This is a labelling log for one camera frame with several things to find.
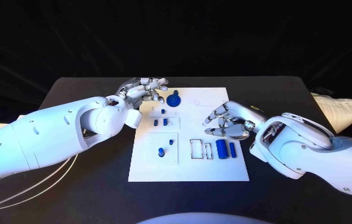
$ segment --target black background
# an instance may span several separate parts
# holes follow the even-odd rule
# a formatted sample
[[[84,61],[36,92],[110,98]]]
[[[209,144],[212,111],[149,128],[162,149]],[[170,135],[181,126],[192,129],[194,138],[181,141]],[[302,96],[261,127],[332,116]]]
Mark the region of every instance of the black background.
[[[351,25],[351,0],[0,0],[0,120],[62,76],[295,75],[351,97]]]
[[[107,96],[124,80],[62,78],[41,108]],[[254,104],[269,117],[289,111],[332,129],[297,77],[169,77],[169,81],[175,87],[227,87],[230,99]],[[168,214],[217,212],[271,223],[351,223],[352,196],[315,174],[306,173],[299,180],[283,176],[250,154],[254,135],[241,141],[250,182],[129,182],[134,133],[124,126],[117,136],[84,151],[59,184],[26,203],[0,210],[2,221],[130,224]],[[59,165],[3,178],[0,200],[33,185]],[[59,176],[7,204],[32,197]]]

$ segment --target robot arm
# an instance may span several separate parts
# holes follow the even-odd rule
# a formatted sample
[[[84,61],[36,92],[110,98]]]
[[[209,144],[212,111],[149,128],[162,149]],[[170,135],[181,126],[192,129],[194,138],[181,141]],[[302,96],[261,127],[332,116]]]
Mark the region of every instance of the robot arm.
[[[208,128],[207,134],[243,140],[254,131],[257,136],[250,152],[284,176],[299,179],[306,172],[312,172],[339,191],[352,194],[351,138],[335,137],[322,125],[290,113],[267,120],[260,109],[245,107],[234,101],[218,107],[205,119],[205,124],[217,117],[220,128]]]
[[[0,129],[0,178],[49,166],[113,137],[124,124],[137,128],[143,101],[160,101],[168,80],[134,78],[116,95],[42,109]]]

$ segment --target black table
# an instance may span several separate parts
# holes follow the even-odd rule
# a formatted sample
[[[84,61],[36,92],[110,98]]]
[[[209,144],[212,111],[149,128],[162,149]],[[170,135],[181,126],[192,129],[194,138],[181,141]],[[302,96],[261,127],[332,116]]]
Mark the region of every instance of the black table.
[[[111,95],[126,80],[61,78],[41,109]],[[169,81],[170,87],[227,87],[230,99],[260,107],[269,117],[292,112],[332,130],[297,77],[169,77]],[[3,223],[136,223],[181,212],[228,213],[273,223],[351,223],[352,196],[310,173],[299,180],[284,177],[250,154],[254,136],[241,143],[250,182],[129,182],[134,132],[126,126],[114,138],[81,153],[59,184],[29,202],[0,210]],[[2,199],[36,183],[58,166],[2,179]]]

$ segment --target wire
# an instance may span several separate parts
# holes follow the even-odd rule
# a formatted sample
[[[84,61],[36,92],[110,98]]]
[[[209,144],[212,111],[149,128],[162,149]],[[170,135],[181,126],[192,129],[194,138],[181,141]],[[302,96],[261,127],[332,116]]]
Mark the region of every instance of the wire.
[[[13,205],[7,205],[7,206],[3,206],[0,207],[0,209],[5,209],[5,208],[9,208],[15,205],[19,205],[22,203],[25,203],[26,201],[29,201],[31,199],[33,199],[35,197],[38,197],[44,192],[46,192],[55,185],[56,183],[61,181],[61,179],[65,177],[65,175],[68,174],[74,164],[75,164],[75,160],[77,160],[77,157],[78,157],[78,154],[75,155],[75,158],[74,158],[74,161],[71,163],[71,166],[67,170],[67,172],[64,173],[64,175],[61,176],[59,180],[46,188],[46,190],[44,190],[39,194],[36,194],[33,197],[28,198],[26,200],[23,200],[22,202],[18,202],[15,203]],[[12,197],[9,197],[6,200],[3,200],[0,203],[6,202],[7,200],[10,200],[12,198],[15,198],[16,196],[19,196],[20,194],[23,194],[26,191],[29,191],[31,189],[33,189],[44,181],[46,181],[52,176],[54,174],[59,171],[59,169],[64,167],[64,165],[68,163],[69,159],[65,161],[65,163],[62,164],[62,166],[56,169],[56,171],[39,182],[36,183],[31,188],[28,188],[25,191],[22,191],[20,193],[18,193],[16,195],[13,195]]]

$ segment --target blue object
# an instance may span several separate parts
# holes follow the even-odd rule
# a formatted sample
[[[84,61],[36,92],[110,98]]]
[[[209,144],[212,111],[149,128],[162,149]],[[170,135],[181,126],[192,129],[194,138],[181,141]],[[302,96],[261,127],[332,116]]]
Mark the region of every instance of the blue object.
[[[165,150],[163,148],[159,149],[159,157],[163,157],[165,156]]]
[[[230,157],[227,143],[224,139],[217,140],[218,158],[227,159]]]
[[[179,97],[178,90],[175,90],[173,94],[168,97],[166,103],[170,107],[176,107],[182,103],[182,98]]]
[[[230,151],[231,151],[231,157],[235,158],[237,157],[237,151],[235,151],[235,144],[230,143]]]

